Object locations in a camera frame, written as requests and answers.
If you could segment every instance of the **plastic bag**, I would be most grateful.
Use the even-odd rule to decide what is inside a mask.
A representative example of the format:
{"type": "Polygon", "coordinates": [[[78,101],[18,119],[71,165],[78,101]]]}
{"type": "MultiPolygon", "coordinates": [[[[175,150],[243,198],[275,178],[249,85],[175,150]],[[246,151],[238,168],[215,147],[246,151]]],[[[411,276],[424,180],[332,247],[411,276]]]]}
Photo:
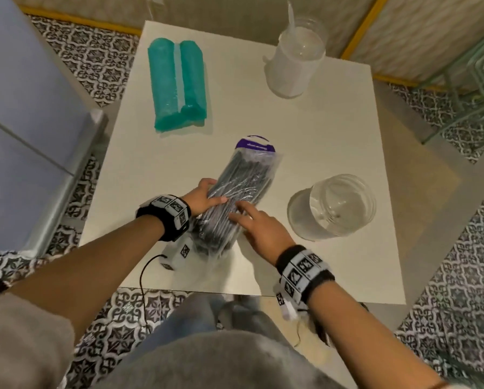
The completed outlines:
{"type": "Polygon", "coordinates": [[[229,212],[238,211],[235,202],[259,202],[280,163],[281,157],[271,145],[260,145],[253,139],[248,137],[239,141],[218,182],[208,193],[209,197],[226,196],[229,200],[212,207],[192,224],[191,235],[197,252],[210,259],[217,259],[229,250],[240,233],[240,227],[227,217],[229,212]],[[258,150],[257,146],[266,149],[258,150]]]}

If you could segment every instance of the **gray sleeve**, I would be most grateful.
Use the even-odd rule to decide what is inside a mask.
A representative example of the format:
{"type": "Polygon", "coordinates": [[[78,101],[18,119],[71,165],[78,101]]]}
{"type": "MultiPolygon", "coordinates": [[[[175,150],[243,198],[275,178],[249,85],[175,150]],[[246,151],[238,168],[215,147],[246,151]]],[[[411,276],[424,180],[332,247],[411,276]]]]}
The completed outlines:
{"type": "Polygon", "coordinates": [[[13,294],[0,296],[0,389],[56,388],[73,357],[70,321],[13,294]]]}

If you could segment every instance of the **purple label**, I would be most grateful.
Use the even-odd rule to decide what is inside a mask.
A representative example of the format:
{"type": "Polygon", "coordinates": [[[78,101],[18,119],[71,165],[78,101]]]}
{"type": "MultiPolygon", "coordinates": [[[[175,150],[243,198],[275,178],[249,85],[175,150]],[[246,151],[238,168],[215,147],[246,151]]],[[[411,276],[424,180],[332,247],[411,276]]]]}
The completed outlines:
{"type": "Polygon", "coordinates": [[[252,149],[252,150],[258,150],[258,151],[269,151],[271,153],[276,152],[273,145],[264,145],[262,143],[258,143],[253,140],[249,140],[245,138],[240,139],[238,141],[236,148],[252,149]]]}

